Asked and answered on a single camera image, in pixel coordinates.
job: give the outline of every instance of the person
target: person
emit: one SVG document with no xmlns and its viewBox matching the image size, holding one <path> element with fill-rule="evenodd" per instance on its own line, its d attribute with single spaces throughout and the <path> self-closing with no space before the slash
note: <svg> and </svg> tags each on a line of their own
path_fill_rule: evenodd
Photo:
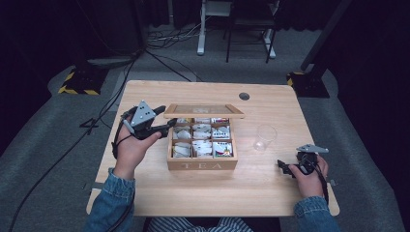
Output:
<svg viewBox="0 0 410 232">
<path fill-rule="evenodd" d="M 108 178 L 84 225 L 83 231 L 129 231 L 132 227 L 133 196 L 135 193 L 134 170 L 142 162 L 146 151 L 161 137 L 156 132 L 144 140 L 130 136 L 125 126 L 118 133 L 117 162 L 108 170 Z M 318 156 L 323 176 L 329 166 Z M 304 197 L 295 207 L 299 231 L 339 231 L 323 197 L 318 174 L 304 175 L 295 165 L 289 165 L 294 173 L 301 195 Z M 239 217 L 222 217 L 217 226 L 204 228 L 190 223 L 185 217 L 153 217 L 148 231 L 229 231 L 249 232 L 251 228 Z"/>
</svg>

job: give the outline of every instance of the desk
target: desk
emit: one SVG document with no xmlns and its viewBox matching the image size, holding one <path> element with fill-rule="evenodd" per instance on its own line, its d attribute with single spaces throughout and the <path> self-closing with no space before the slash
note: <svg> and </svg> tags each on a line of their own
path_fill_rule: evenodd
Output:
<svg viewBox="0 0 410 232">
<path fill-rule="evenodd" d="M 243 101 L 240 93 L 248 93 Z M 111 153 L 120 115 L 139 101 L 155 108 L 172 103 L 231 103 L 246 114 L 234 119 L 238 164 L 235 170 L 169 171 L 166 164 L 168 139 L 160 139 L 135 169 L 137 182 L 135 211 L 144 217 L 284 217 L 293 215 L 293 206 L 302 199 L 295 179 L 283 175 L 277 159 L 296 162 L 296 148 L 313 143 L 301 107 L 293 89 L 287 85 L 256 85 L 170 81 L 127 83 L 113 130 L 107 141 L 96 178 L 103 183 L 115 159 Z M 156 124 L 167 120 L 161 115 Z M 256 126 L 273 125 L 278 140 L 265 152 L 252 147 Z M 93 189 L 87 205 L 100 193 Z M 339 213 L 329 186 L 330 210 Z"/>
<path fill-rule="evenodd" d="M 274 15 L 278 9 L 278 1 L 275 4 L 271 4 L 272 14 Z M 218 2 L 218 1 L 208 1 L 202 0 L 201 8 L 201 29 L 199 31 L 198 49 L 196 53 L 198 55 L 205 54 L 205 34 L 206 34 L 206 15 L 208 16 L 229 16 L 230 12 L 230 2 Z M 266 50 L 269 50 L 269 43 L 271 42 L 271 30 L 269 30 L 263 37 L 265 42 Z M 276 58 L 274 49 L 272 48 L 270 56 L 272 59 Z"/>
</svg>

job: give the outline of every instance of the jacket sleeve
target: jacket sleeve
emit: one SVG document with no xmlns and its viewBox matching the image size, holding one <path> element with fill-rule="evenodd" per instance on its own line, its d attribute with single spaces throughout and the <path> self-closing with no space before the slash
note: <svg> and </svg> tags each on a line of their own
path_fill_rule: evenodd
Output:
<svg viewBox="0 0 410 232">
<path fill-rule="evenodd" d="M 323 197 L 312 196 L 299 201 L 294 208 L 299 231 L 340 231 Z"/>
<path fill-rule="evenodd" d="M 108 178 L 101 193 L 94 200 L 83 231 L 108 231 L 128 209 L 132 208 L 115 231 L 129 231 L 132 226 L 135 180 L 127 181 L 116 177 L 109 169 Z"/>
</svg>

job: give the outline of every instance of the table leg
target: table leg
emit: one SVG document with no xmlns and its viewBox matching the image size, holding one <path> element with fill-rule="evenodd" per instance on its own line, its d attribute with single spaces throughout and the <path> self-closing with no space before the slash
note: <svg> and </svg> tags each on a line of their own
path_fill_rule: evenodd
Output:
<svg viewBox="0 0 410 232">
<path fill-rule="evenodd" d="M 265 47 L 266 47 L 267 51 L 269 51 L 269 44 L 271 43 L 271 34 L 272 34 L 272 30 L 269 29 L 265 33 L 265 36 L 263 37 L 263 41 L 265 42 Z M 277 57 L 273 47 L 272 47 L 271 54 L 269 55 L 269 57 L 272 58 L 272 59 L 275 59 Z"/>
<path fill-rule="evenodd" d="M 201 8 L 201 29 L 199 31 L 198 49 L 196 53 L 203 55 L 205 53 L 205 14 L 206 14 L 206 0 L 202 0 Z"/>
</svg>

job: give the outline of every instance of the clear glass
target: clear glass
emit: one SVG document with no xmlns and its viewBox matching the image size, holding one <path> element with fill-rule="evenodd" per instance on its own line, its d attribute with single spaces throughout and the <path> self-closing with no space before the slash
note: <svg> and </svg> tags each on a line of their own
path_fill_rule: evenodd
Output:
<svg viewBox="0 0 410 232">
<path fill-rule="evenodd" d="M 257 128 L 256 138 L 253 142 L 253 148 L 257 151 L 265 151 L 270 143 L 278 137 L 277 130 L 271 125 L 260 125 Z"/>
</svg>

